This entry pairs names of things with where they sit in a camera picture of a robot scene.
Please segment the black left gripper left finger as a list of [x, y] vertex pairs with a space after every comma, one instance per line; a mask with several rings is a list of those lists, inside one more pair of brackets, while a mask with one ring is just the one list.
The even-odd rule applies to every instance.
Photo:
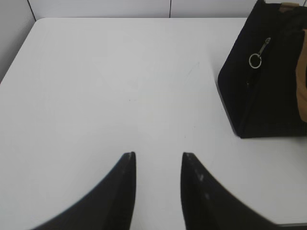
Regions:
[[128, 230], [136, 196], [136, 155], [124, 153], [81, 200], [38, 230]]

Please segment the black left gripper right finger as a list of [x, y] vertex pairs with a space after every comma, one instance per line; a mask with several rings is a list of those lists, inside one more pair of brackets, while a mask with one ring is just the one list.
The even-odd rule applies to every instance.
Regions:
[[188, 230], [277, 230], [228, 192], [193, 153], [183, 153], [181, 205]]

